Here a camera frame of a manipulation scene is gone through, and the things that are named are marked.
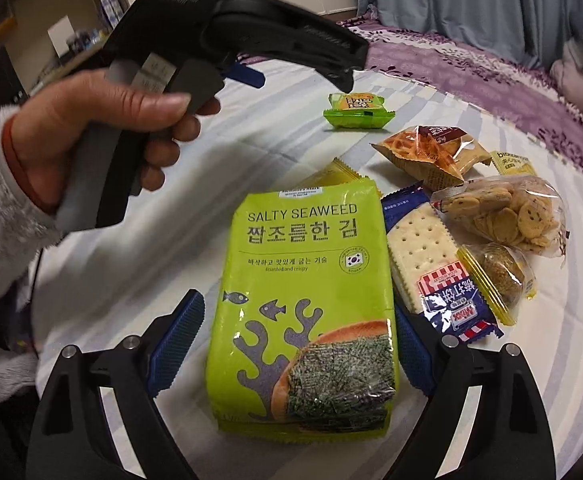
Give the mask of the person left hand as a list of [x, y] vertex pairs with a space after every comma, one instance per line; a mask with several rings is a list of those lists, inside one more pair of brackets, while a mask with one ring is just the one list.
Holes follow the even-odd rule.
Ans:
[[114, 84], [102, 70], [86, 70], [55, 82], [26, 101], [4, 129], [9, 168], [26, 195], [50, 214], [57, 210], [85, 133], [160, 132], [144, 148], [140, 186], [162, 187], [163, 170], [180, 157], [181, 143], [199, 136], [201, 116], [218, 114], [212, 98], [196, 113], [187, 93], [151, 94]]

